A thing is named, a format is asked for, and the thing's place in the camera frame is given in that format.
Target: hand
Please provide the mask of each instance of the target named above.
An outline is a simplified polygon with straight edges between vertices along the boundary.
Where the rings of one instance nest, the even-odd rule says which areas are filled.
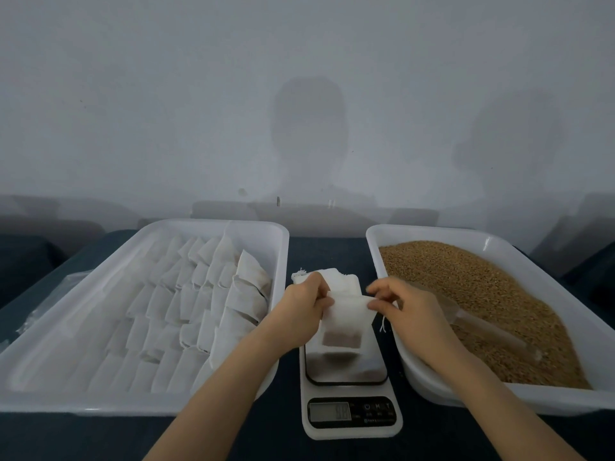
[[[404,346],[436,372],[442,373],[459,352],[467,352],[434,294],[395,277],[377,279],[367,292],[376,296],[367,307],[388,318]],[[399,309],[391,304],[393,301]]]
[[[303,346],[318,331],[322,312],[333,304],[327,291],[325,279],[313,271],[303,283],[286,288],[280,302],[257,328],[267,331],[281,354]]]

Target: person's left hand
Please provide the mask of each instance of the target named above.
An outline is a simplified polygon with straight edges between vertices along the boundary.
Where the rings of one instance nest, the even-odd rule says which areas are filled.
[[[267,332],[281,354],[303,346],[318,331],[322,312],[333,304],[327,291],[325,279],[313,271],[303,283],[286,288],[280,302],[257,328]]]

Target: tray filled with white bags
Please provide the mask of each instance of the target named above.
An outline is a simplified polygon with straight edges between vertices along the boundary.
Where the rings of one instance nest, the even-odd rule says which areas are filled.
[[[287,255],[275,223],[150,224],[0,354],[0,411],[177,414],[280,300]]]

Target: grain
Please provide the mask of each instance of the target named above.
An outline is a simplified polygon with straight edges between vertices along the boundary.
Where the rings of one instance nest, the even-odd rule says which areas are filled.
[[[454,325],[465,347],[503,382],[591,388],[559,317],[492,263],[458,247],[434,241],[381,247],[380,254],[389,275],[416,281],[445,294],[462,309],[545,353],[539,364],[532,365]]]

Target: scoop handle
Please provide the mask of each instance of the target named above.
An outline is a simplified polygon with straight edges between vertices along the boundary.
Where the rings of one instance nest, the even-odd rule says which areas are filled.
[[[456,319],[453,323],[462,327],[467,332],[480,336],[486,341],[504,346],[509,351],[532,364],[537,364],[542,360],[542,351],[534,345],[481,318],[474,317],[463,309],[457,311]]]

